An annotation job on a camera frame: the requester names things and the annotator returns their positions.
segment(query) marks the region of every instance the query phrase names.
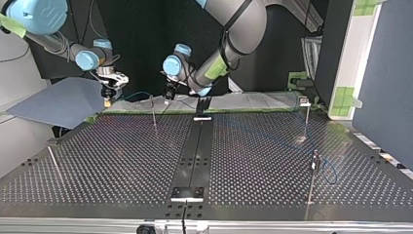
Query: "black cable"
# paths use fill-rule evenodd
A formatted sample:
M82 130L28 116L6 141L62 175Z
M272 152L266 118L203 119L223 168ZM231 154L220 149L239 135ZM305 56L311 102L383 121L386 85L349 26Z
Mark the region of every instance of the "black cable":
M83 45L83 43L85 42L86 34L87 34L87 31L88 31L88 28L89 28L89 22L90 22L90 20L91 20L91 9L92 9L92 7L93 7L93 3L94 3L94 1L91 1L91 4L90 4L90 6L89 6L88 19L86 20L85 30L83 31L82 41L81 41L81 43L80 43L80 44L82 44L82 45Z
M304 20L304 40L307 38L307 21L309 19L309 14L310 14L310 9L311 9L312 3L313 3L313 0L310 0L309 5L307 7L306 18ZM310 80L313 82L314 89L316 90L316 93L319 96L319 99L324 102L321 95L319 94L319 89L317 89L316 82L315 82L315 80L312 77L312 74L310 72L310 64L309 64L309 61L307 60L307 50L306 50L306 48L304 48L304 60L307 63L307 66L308 66L308 69L309 69L309 77L310 77Z
M5 59L5 60L0 60L0 63L2 63L2 62L8 62L8 61L14 61L14 60L17 60L17 59L21 59L21 58L25 57L25 56L28 54L29 51L30 51L30 46L27 45L27 49L26 49L26 51L24 52L23 55L21 55L21 56L19 56L19 57L16 57L16 58L10 58L10 59Z
M69 2L69 11L70 11L70 15L72 15L72 20L73 20L73 26L75 28L75 33L76 33L76 39L77 39L77 43L80 44L80 37L79 37L79 32L78 32L78 28L77 28L77 24L76 24L76 20L75 20L75 16L73 13L73 7L72 7L72 0L68 0Z
M186 216L186 204L185 204L185 209L183 210L183 216L182 216L182 233L183 234L186 234L185 216Z
M18 117L12 117L12 118L10 118L10 119L7 119L7 120L5 120L5 121L3 121L3 122L0 122L0 125L2 125L2 124L6 124L7 122L9 122L9 121L12 121L12 120L14 120L14 119L16 119L16 118L18 118Z

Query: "black metal bracket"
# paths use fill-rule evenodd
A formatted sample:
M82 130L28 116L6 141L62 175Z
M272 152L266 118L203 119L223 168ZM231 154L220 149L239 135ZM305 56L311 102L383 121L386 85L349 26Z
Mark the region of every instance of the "black metal bracket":
M200 97L198 99L197 111L194 116L194 121L209 121L212 117L205 114L205 111L209 109L212 97Z
M170 200L172 202L199 203L204 200L202 187L174 187Z

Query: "gray sheet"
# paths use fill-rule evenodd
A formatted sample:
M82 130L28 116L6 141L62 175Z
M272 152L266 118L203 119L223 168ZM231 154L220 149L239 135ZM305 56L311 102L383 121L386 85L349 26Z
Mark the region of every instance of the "gray sheet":
M100 90L96 81L67 78L7 112L23 119L74 129L87 117L104 109Z

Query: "black clamp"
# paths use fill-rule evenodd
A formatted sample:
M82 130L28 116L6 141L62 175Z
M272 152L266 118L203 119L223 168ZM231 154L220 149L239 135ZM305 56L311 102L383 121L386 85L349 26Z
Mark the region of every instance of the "black clamp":
M200 97L198 99L197 111L194 116L194 121L209 121L212 120L212 117L205 114L210 107L210 102L212 97Z

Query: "green tape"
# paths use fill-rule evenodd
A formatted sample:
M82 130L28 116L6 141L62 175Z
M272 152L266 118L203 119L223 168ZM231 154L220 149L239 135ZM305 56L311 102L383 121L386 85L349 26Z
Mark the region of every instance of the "green tape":
M354 93L353 87L337 87L330 115L349 116L355 102Z
M353 15L355 17L373 16L374 10L378 4L378 0L357 0Z
M225 64L224 59L222 59L222 57L218 57L206 72L206 78L209 80L216 80L216 78L224 76L227 73L227 65Z
M300 72L289 72L288 73L288 84L287 87L291 90L305 90L305 88L297 88L296 85L291 84L292 79L300 79L300 80L307 80L307 72L300 71Z
M0 24L4 26L5 28L7 28L9 31L17 34L21 38L23 38L26 33L26 29L23 26L23 24L17 22L14 19L1 15L1 14L0 14Z

